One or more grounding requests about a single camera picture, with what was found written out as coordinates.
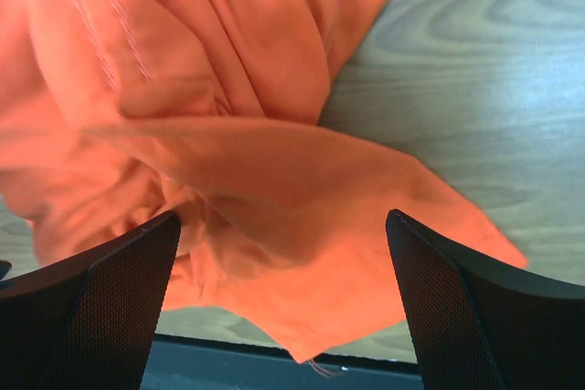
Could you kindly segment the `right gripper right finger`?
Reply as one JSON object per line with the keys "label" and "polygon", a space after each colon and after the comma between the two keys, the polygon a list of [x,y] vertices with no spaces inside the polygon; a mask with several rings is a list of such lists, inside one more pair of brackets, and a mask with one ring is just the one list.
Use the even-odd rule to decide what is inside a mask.
{"label": "right gripper right finger", "polygon": [[583,286],[513,267],[399,210],[386,230],[425,388],[583,388]]}

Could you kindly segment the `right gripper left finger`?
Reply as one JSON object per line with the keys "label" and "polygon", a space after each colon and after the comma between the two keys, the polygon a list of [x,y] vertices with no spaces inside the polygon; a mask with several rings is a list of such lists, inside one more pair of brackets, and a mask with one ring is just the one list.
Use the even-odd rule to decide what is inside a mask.
{"label": "right gripper left finger", "polygon": [[2,262],[2,388],[139,388],[180,232],[165,212],[21,276]]}

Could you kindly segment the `orange t shirt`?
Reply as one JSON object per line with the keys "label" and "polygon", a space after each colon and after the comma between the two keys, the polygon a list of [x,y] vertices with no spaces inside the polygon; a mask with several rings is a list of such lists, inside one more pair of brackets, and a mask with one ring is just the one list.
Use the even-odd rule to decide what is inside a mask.
{"label": "orange t shirt", "polygon": [[1,0],[1,195],[49,265],[178,213],[166,310],[219,306],[298,362],[404,319],[398,209],[522,253],[416,158],[318,126],[388,0]]}

